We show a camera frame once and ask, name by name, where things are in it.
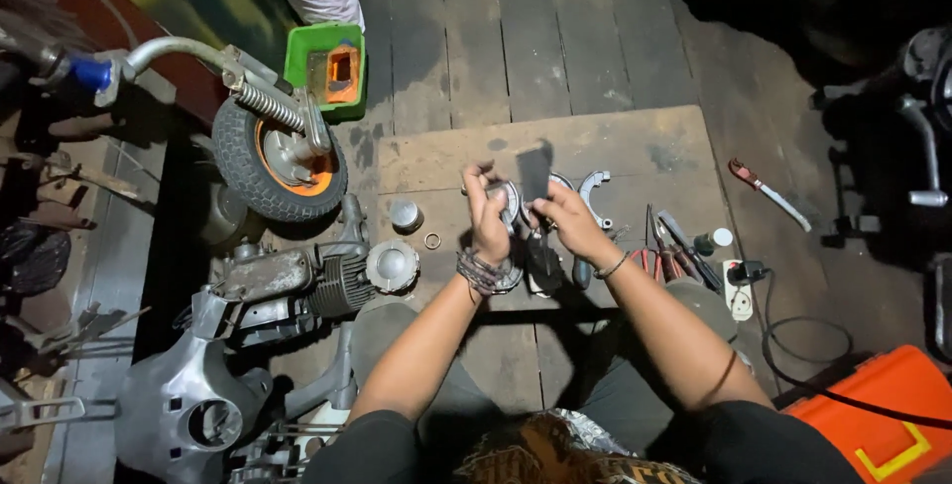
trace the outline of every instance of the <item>wooden floor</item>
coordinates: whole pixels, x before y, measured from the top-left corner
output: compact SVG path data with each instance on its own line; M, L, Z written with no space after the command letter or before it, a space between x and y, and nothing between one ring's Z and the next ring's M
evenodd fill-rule
M772 320L800 314L829 319L851 332L854 351L924 346L918 274L878 262L862 241L821 246L818 235L803 234L767 198L726 174L725 163L737 156L774 189L812 207L815 219L837 215L828 153L839 143L820 114L807 108L811 88L772 44L699 22L681 0L361 3L367 113L335 128L350 158L351 191L364 205L375 198L375 144L384 135L699 104L740 253L776 271ZM764 284L755 289L761 306L766 291ZM481 331L513 330L487 322ZM761 323L747 327L753 332L762 329L763 309L747 322ZM553 349L542 331L534 333L540 385L558 378L565 386L573 359ZM779 336L815 359L837 356L846 344L838 332L814 323L789 326ZM777 362L800 378L825 367L784 354ZM485 356L488 373L498 374L499 363L500 356ZM771 394L788 388L772 378L763 383ZM531 410L558 398L542 396L541 388L513 396L519 400L500 402Z

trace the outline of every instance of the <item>tire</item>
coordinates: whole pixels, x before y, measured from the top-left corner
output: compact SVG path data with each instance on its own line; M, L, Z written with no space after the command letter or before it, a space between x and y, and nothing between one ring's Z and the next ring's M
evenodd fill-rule
M333 171L324 191L301 195L275 178L259 156L258 116L230 97L218 109L211 127L215 162L225 182L252 210L279 222L309 222L334 210L348 189L348 167L337 137L330 135Z

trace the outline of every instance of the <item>spring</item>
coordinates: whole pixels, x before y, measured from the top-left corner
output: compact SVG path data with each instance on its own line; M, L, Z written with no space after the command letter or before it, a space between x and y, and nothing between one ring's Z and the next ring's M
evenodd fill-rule
M258 113L274 118L298 132L303 132L303 118L300 114L295 113L286 105L278 102L277 99L248 83L242 85L236 99L239 103Z

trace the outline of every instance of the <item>black pants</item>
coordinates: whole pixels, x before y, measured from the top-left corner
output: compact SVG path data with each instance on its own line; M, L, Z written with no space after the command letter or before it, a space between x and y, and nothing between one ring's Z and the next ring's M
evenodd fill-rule
M700 304L692 299L696 295L692 286L699 287L693 280L682 278L668 288L725 340L733 338L735 324L726 305ZM351 339L358 386L363 386L384 351L416 315L412 307L395 297L378 298L363 307ZM657 369L623 317L609 324L594 340L599 348L593 349L587 367L589 395L580 407L572 409L601 425L625 448L644 454L668 428L678 411L677 402L664 389ZM428 449L464 451L479 434L505 419L506 415L476 386L457 357L420 418L418 430Z

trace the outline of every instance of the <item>scooter wheel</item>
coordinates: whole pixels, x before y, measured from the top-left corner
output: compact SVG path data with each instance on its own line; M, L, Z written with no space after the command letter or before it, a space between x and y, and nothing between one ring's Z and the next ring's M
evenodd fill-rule
M211 128L215 162L225 182L252 210L279 222L308 222L334 210L348 189L348 168L333 131L333 149L311 164L311 184L289 185L268 165L265 135L277 128L230 97Z

